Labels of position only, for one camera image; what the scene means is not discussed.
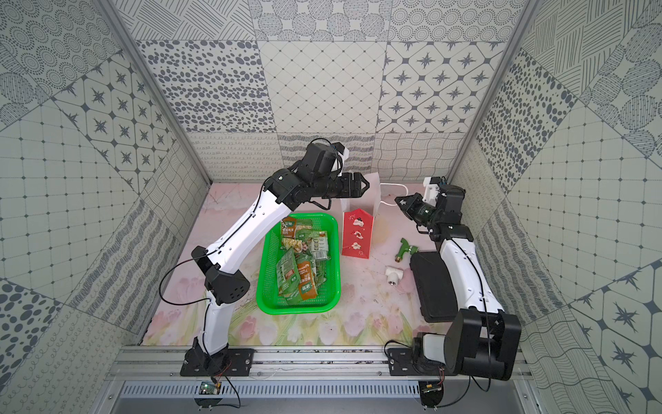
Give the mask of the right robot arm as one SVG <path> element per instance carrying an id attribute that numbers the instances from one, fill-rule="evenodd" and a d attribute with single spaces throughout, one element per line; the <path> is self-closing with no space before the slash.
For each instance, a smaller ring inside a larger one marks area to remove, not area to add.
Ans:
<path id="1" fill-rule="evenodd" d="M 465 189 L 443 177 L 427 177 L 423 185 L 423 193 L 398 197 L 396 204 L 434 243 L 434 250 L 410 257 L 423 318 L 450 326 L 444 334 L 417 334 L 412 363 L 422 372 L 436 365 L 447 375 L 507 381 L 522 326 L 489 287 L 473 234 L 461 222 Z"/>

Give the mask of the white red paper bag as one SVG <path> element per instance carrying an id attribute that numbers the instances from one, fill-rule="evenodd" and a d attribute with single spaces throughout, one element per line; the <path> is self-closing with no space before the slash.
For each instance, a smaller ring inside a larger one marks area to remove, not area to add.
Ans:
<path id="1" fill-rule="evenodd" d="M 346 257 L 369 259 L 372 236 L 379 207 L 396 207 L 394 199 L 387 201 L 383 188 L 403 190 L 401 195 L 409 196 L 410 189 L 404 184 L 383 183 L 377 172 L 365 175 L 369 188 L 360 198 L 341 200 L 343 230 L 341 254 Z"/>

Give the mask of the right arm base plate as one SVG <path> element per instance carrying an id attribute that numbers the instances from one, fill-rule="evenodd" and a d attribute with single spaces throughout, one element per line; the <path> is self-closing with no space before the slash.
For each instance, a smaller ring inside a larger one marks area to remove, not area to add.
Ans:
<path id="1" fill-rule="evenodd" d="M 446 369 L 441 362 L 414 355 L 410 348 L 387 348 L 385 354 L 391 376 L 437 377 Z"/>

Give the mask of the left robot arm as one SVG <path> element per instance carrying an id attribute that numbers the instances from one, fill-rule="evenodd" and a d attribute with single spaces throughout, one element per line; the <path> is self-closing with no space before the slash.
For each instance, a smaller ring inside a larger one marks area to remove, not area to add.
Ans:
<path id="1" fill-rule="evenodd" d="M 370 188 L 360 172 L 344 172 L 349 150 L 339 142 L 315 138 L 303 158 L 265 179 L 258 197 L 217 241 L 191 253 L 205 277 L 208 305 L 194 350 L 205 360 L 219 360 L 229 347 L 234 303 L 250 288 L 240 266 L 270 229 L 300 205 L 320 199 L 361 198 Z"/>

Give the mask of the orange sauce packet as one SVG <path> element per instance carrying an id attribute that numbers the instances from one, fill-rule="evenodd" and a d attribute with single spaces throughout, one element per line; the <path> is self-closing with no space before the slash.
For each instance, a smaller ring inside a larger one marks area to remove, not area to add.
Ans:
<path id="1" fill-rule="evenodd" d="M 302 301 L 314 299 L 318 296 L 317 264 L 314 260 L 301 259 L 297 261 L 300 276 L 299 295 Z"/>

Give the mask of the orange mushroom soup packet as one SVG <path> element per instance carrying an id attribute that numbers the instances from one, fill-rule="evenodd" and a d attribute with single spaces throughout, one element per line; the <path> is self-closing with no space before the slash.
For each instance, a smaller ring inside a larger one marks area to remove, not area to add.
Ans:
<path id="1" fill-rule="evenodd" d="M 299 232 L 309 229 L 313 229 L 313 222 L 310 219 L 286 217 L 281 221 L 282 238 L 295 239 Z"/>

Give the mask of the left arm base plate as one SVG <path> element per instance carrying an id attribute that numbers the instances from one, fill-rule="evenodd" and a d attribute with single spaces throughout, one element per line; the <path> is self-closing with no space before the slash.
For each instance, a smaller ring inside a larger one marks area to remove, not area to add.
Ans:
<path id="1" fill-rule="evenodd" d="M 253 348 L 226 348 L 209 356 L 200 347 L 190 348 L 180 369 L 182 377 L 248 377 L 253 365 Z"/>

